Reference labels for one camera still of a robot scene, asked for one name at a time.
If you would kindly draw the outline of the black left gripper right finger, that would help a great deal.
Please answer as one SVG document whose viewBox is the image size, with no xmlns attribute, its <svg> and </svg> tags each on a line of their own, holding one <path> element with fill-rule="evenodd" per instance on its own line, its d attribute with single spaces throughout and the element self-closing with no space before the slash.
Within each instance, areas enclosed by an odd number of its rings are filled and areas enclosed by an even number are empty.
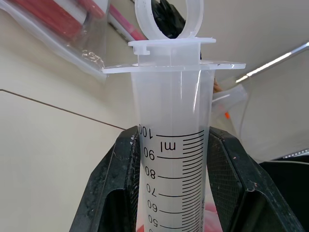
<svg viewBox="0 0 309 232">
<path fill-rule="evenodd" d="M 302 232 L 270 175 L 224 130 L 210 128 L 207 169 L 224 232 Z"/>
</svg>

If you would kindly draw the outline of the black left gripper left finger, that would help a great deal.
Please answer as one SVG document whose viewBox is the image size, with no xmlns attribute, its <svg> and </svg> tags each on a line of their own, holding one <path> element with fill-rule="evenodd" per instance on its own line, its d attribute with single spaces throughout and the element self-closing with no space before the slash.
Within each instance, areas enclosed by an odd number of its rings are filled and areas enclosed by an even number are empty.
<svg viewBox="0 0 309 232">
<path fill-rule="evenodd" d="M 134 232 L 140 185 L 137 127 L 122 131 L 90 175 L 72 232 Z"/>
</svg>

